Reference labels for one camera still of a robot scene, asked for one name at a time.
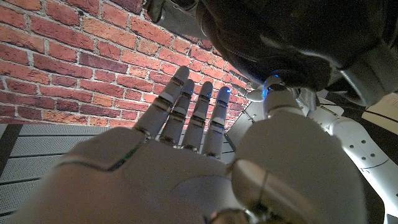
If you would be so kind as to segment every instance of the brick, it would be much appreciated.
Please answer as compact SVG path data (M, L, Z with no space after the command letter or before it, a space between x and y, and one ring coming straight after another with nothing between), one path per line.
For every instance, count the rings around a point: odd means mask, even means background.
M114 43L133 49L136 46L136 36L96 19L83 18L83 30L89 34L102 37Z
M54 85L61 85L61 86L66 86L66 87L76 87L77 79L76 78L62 77L62 76L58 76L58 75L53 75L52 76L52 83Z
M242 111L243 108L244 108L244 106L243 106L243 105L236 104L236 103L230 103L230 104L229 104L229 108L230 108L231 110Z
M128 66L123 63L115 62L114 60L101 58L99 56L95 56L84 52L80 53L79 63L81 65L87 65L95 68L102 68L105 70L110 70L119 73L125 73L128 68Z
M230 103L236 103L237 100L238 100L238 97L237 97L237 96L235 96L235 95L230 95L230 96L229 96L229 102L230 102Z
M57 100L56 109L60 111L79 112L79 104L67 100Z
M233 76L231 74L226 73L224 78L223 78L223 82L229 83L229 82L231 82L232 78L233 78Z
M51 18L68 26L79 25L79 15L70 7L47 1L45 12Z
M40 10L42 8L42 5L40 4L40 0L5 0L8 3L11 3L13 5L19 6L21 8L30 10L30 11L36 11Z
M115 97L122 97L124 93L123 88L103 82L81 80L80 87L86 90L91 90L108 96L115 96Z
M78 100L86 103L91 102L91 93L81 90L70 90L66 88L40 86L40 92L45 96L57 96L61 98L68 98Z
M110 107L110 106L112 106L112 101L113 101L112 98L110 98L108 96L99 95L99 94L94 94L94 97L93 97L93 103L96 105Z
M8 89L16 93L25 93L30 95L37 94L37 88L33 84L20 82L17 80L6 79Z
M27 108L24 106L18 106L17 110L18 110L18 115L22 118L37 119L37 120L42 119L42 112L40 110Z
M141 101L142 93L134 90L128 90L124 96L126 99Z
M30 105L39 108L53 109L54 100L44 96L19 96L13 93L5 93L0 91L0 102L10 103L13 105Z
M205 67L201 72L205 75L216 78L218 80L222 80L225 75L225 72L212 67Z
M153 103L156 98L157 98L157 95L144 93L144 101L147 103Z
M220 88L222 88L223 86L225 86L225 84L221 81L215 81L213 88L215 88L216 90L219 90Z
M95 71L95 79L101 80L104 82L113 82L116 80L116 75L112 72L104 72L97 70Z
M235 72L235 73L241 75L241 73L240 73L236 68L234 68L230 63L227 63L227 64L224 66L224 71L226 71L226 72L233 71L233 72Z
M200 80L203 78L202 75L197 74L195 72L189 72L189 79L192 79L192 81L194 81L195 83L200 82Z
M187 40L189 40L190 42L197 44L199 39L197 37L191 37L189 35L182 35L182 37L186 38Z
M213 54L222 57L222 54L215 47L213 47Z
M176 38L174 40L173 49L180 53L183 53L183 54L188 53L190 47L191 47L191 44L186 40L183 40L180 38Z
M98 0L63 0L72 6L76 6L91 15L98 15L98 8L100 6Z
M48 85L50 82L49 76L44 72L20 65L13 65L7 62L0 62L0 75L7 75L13 78L43 83L46 85Z
M194 70L195 72L200 72L203 68L203 63L194 60L190 65L189 68Z
M122 61L130 63L132 65L138 65L141 67L151 68L154 70L158 70L160 66L160 61L157 59L148 58L145 55L127 50L123 51Z
M136 102L130 102L130 101L126 101L126 100L116 100L114 102L114 106L117 108L122 108L122 109L129 109L129 110L145 112L148 109L149 105L147 103L136 103Z
M137 118L137 112L123 111L122 118L135 120Z
M169 74L169 75L174 75L176 69L177 68L175 67L175 65L171 65L169 63L163 63L160 66L160 71L162 71L162 72L164 72L166 74Z
M242 105L242 104L244 104L244 100L245 100L245 98L238 97L238 100L236 100L236 103Z
M31 16L30 19L32 21L32 30L35 33L57 39L75 47L94 50L94 41L85 34L35 16Z
M57 111L46 111L43 115L43 120L53 121L66 124L87 124L86 116L78 116L70 113L62 113Z
M0 41L44 53L43 39L0 26Z
M164 31L153 23L142 20L138 17L131 17L131 30L149 40L153 40L161 45L170 47L172 45L173 35Z
M120 111L112 110L109 108L102 108L99 106L81 105L80 113L115 118L115 117L119 116Z
M213 47L213 44L209 40L201 40L199 46L205 50L210 50Z
M213 61L213 65L216 66L217 68L223 68L225 63L226 62L222 57L216 57L216 59Z
M237 77L233 77L231 83L234 84L234 85L238 85L240 87L243 87L243 88L246 86L246 84L242 80L239 80Z
M1 116L15 116L15 108L13 106L0 105Z
M107 123L108 123L108 119L106 119L106 118L90 117L90 125L105 127L107 125Z
M141 39L137 47L139 52L149 56L154 56L158 49L159 46L157 44L154 44L146 39Z
M169 83L172 77L159 72L150 72L149 78L156 83L161 83L163 85L166 85Z
M145 78L148 74L148 70L146 70L145 68L131 66L129 74L135 77Z
M115 47L111 44L107 44L105 42L99 41L97 44L97 48L98 48L100 55L102 55L104 57L111 58L111 59L119 60L120 49L118 49L117 47Z
M49 56L66 60L68 62L77 62L76 50L64 47L54 42L49 42Z
M175 53L169 49L162 49L159 52L159 58L174 63L179 66L188 66L190 58L180 53Z
M159 95L159 94L163 91L164 88L165 88L164 85L155 84L154 93L155 93L156 95Z
M111 0L121 7L127 9L130 12L133 12L137 15L141 13L142 10L142 0Z
M0 44L0 58L22 65L29 65L27 52Z
M118 77L116 79L116 83L118 83L119 85L128 87L128 88L134 88L134 89L142 90L142 91L146 91L146 92L152 91L152 86L153 86L152 83L150 83L146 80L129 77L129 76L125 76L125 75L118 75Z
M193 87L193 92L196 94L199 94L201 90L201 85L195 85L195 87Z
M43 55L34 54L34 67L48 72L58 73L61 75L69 75L77 78L91 78L92 69L70 65L64 62L58 62Z
M206 62L208 64L212 64L216 56L214 56L212 53L200 49L197 46L192 46L190 56L201 61L201 62Z
M0 124L46 124L46 123L38 121L26 121L20 118L0 118Z
M0 15L0 22L22 29L25 28L25 19L22 13L0 6Z
M136 123L124 119L109 119L109 127L125 127L132 128Z
M127 26L128 14L110 4L103 4L102 18L122 28Z

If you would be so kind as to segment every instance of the perforated metal panel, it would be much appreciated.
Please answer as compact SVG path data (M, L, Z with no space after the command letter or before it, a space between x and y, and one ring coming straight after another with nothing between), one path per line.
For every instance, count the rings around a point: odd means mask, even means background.
M66 153L74 145L92 136L18 137L10 157Z
M0 213L13 212L20 207L39 183L38 180L0 185Z
M61 156L13 158L7 161L0 183L40 178Z
M23 125L20 136L89 136L97 135L111 128L74 126L74 125L54 125L54 124L25 124Z
M8 224L11 221L12 215L0 217L0 224Z

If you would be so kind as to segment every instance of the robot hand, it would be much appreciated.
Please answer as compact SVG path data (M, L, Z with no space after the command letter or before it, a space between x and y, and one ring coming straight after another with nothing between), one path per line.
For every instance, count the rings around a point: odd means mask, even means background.
M200 151L213 90L209 82L201 89L182 148L177 148L194 87L188 75L187 67L179 68L132 129L113 128L77 144L45 175L13 222L205 223L210 216L178 195L192 189L184 190L187 181L199 180L200 187L204 176L225 182L226 165L214 158L221 154L230 91L223 87L218 92L201 150L206 156L195 152ZM228 191L219 187L215 190Z

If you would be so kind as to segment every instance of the gray panel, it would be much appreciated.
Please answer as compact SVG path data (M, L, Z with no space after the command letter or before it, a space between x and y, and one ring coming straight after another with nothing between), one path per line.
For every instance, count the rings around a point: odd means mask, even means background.
M248 117L241 114L239 118L235 121L226 135L231 139L232 143L238 148L242 141L244 133L250 128L252 122L248 120Z
M77 143L90 138L92 136L18 137L10 157L66 153Z
M55 125L55 124L25 124L20 136L87 136L97 135L111 128L93 126Z
M0 224L8 224L11 221L12 215L0 217Z
M235 152L222 153L221 155L221 161L225 164L229 164L234 160L234 158L235 158Z
M0 183L40 178L61 156L13 158L7 161Z
M245 109L245 112L254 120L260 121L264 119L264 109L262 102L251 102Z
M231 152L231 151L233 151L233 150L232 150L232 147L229 145L229 143L223 143L223 148L222 148L221 152L224 153L224 152Z
M17 210L34 190L39 180L0 185L0 213Z

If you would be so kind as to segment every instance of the robotic finger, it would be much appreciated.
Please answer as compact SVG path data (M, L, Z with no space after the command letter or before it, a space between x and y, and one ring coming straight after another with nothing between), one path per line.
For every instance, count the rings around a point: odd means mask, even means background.
M149 106L148 110L136 123L134 129L155 138L160 129L162 129L175 101L178 96L180 96L181 89L187 82L188 76L189 69L185 66L180 67L166 85L163 92L155 99L153 104Z
M181 131L185 123L185 117L189 103L191 101L193 87L195 86L192 80L188 80L185 86L182 88L181 95L178 98L173 111L171 112L169 119L160 135L160 141L172 147L177 147L178 141L180 140Z
M216 106L214 107L213 114L211 115L209 129L205 137L205 142L203 143L202 154L206 156L213 156L217 159L220 159L226 109L228 107L230 93L231 90L224 86L217 94Z
M195 109L193 109L192 117L182 141L183 149L199 152L212 90L213 85L210 82L205 82L203 84L199 93L198 102L195 105Z

